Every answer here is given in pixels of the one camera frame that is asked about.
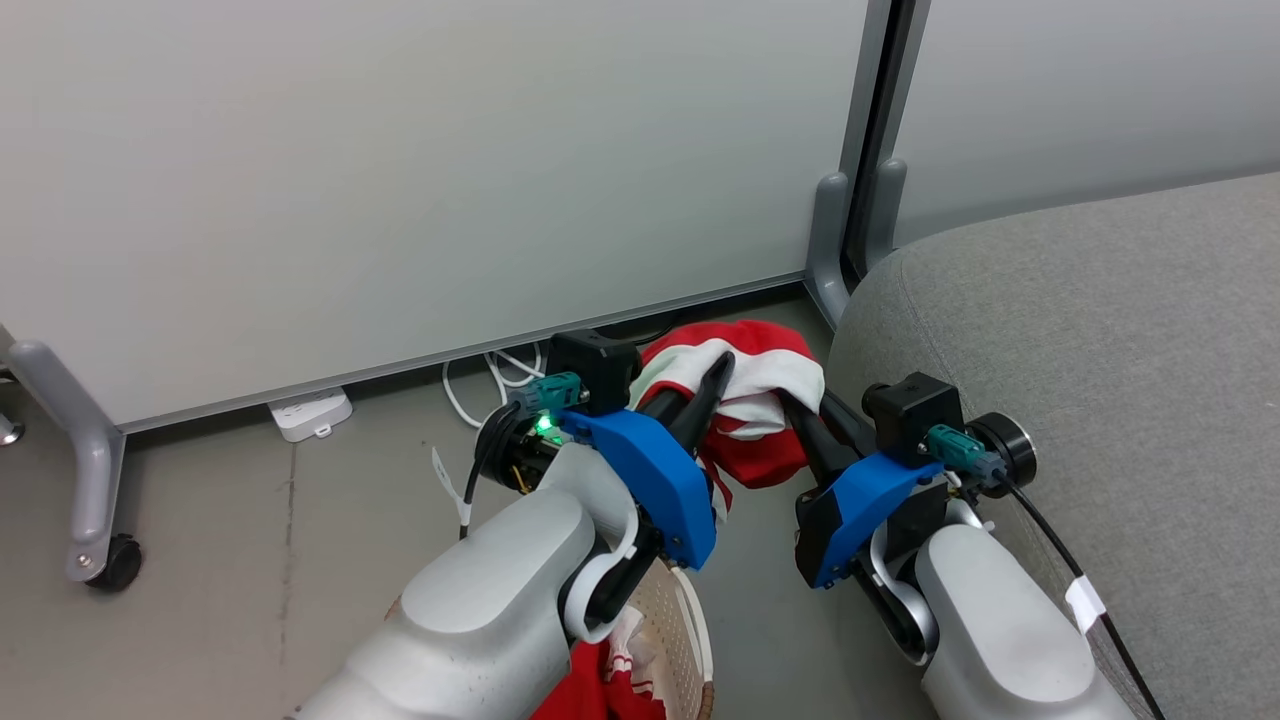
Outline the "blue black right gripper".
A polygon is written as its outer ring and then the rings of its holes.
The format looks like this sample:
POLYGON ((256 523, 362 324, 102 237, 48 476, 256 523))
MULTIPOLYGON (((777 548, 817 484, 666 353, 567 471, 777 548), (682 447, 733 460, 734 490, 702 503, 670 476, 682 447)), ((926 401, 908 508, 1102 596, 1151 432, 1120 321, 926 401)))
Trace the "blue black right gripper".
POLYGON ((876 428, 833 392, 818 410, 795 396, 783 396, 782 407, 822 491, 797 509, 795 564, 808 587, 828 588, 849 577, 874 532, 945 465, 928 459, 914 468, 874 454, 876 428), (852 465, 851 448, 864 457, 852 465))

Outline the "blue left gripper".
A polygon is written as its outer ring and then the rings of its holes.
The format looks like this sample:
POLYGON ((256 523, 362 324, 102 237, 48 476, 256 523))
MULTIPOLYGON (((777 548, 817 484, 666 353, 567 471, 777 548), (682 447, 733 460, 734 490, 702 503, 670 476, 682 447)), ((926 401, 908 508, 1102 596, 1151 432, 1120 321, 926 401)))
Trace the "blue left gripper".
POLYGON ((716 547, 717 529, 710 479, 696 455, 735 364, 735 355, 723 352, 690 400, 678 388, 657 388, 635 411, 622 404, 554 401, 532 409, 513 401, 480 430, 480 473, 524 493, 548 483, 550 462, 567 448, 539 433, 539 423, 548 420, 603 457, 643 510, 644 521, 660 534, 666 559, 699 570, 716 547))

